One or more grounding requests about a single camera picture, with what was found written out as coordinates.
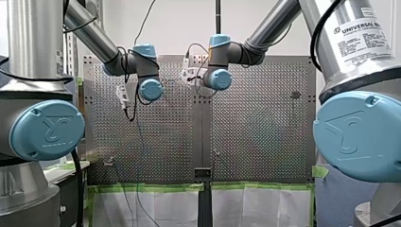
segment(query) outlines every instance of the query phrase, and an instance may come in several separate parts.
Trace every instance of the blue joint cap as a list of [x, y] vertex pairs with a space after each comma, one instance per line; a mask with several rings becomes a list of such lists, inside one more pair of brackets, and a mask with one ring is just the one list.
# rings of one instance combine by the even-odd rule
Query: blue joint cap
[[147, 79], [141, 83], [139, 95], [147, 101], [156, 101], [163, 94], [163, 86], [156, 79]]
[[209, 84], [211, 88], [222, 91], [230, 87], [233, 81], [232, 74], [225, 69], [215, 70], [209, 77]]
[[313, 133], [323, 157], [365, 182], [401, 182], [401, 102], [378, 93], [333, 96], [317, 113]]
[[138, 44], [134, 46], [132, 50], [145, 57], [156, 58], [156, 49], [152, 44]]
[[231, 37], [223, 34], [216, 34], [210, 38], [209, 45], [211, 48], [219, 47], [222, 45], [229, 44], [231, 42]]
[[20, 158], [49, 161], [70, 153], [83, 137], [82, 114], [69, 102], [48, 100], [26, 109], [14, 122], [9, 145]]

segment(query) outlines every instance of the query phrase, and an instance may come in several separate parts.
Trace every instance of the white plastic sheet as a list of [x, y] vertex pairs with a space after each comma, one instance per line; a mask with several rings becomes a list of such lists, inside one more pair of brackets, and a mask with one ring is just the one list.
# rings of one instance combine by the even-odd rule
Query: white plastic sheet
[[93, 227], [155, 227], [144, 209], [163, 227], [198, 227], [198, 192], [99, 193], [93, 197]]
[[215, 227], [307, 227], [311, 190], [267, 188], [213, 191]]

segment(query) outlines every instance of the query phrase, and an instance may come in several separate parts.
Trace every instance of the metal stand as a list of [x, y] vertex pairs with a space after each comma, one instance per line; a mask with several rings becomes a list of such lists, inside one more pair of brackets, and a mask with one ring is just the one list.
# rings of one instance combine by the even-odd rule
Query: metal stand
[[[371, 202], [362, 203], [355, 209], [355, 227], [368, 227], [401, 213], [400, 189], [400, 183], [382, 183]], [[401, 221], [386, 226], [400, 227]]]
[[1, 226], [60, 227], [60, 193], [39, 163], [0, 168]]

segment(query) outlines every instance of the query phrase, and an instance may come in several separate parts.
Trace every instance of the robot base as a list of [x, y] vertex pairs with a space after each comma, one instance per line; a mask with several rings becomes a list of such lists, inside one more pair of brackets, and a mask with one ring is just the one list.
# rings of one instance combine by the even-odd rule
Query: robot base
[[60, 190], [38, 163], [0, 167], [1, 226], [60, 227]]

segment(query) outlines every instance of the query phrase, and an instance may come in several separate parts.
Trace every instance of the universal robots logo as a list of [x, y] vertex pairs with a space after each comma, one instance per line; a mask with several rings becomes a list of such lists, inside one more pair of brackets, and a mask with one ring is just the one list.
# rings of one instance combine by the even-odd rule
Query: universal robots logo
[[341, 28], [338, 26], [336, 29], [334, 29], [334, 34], [337, 35], [341, 32]]

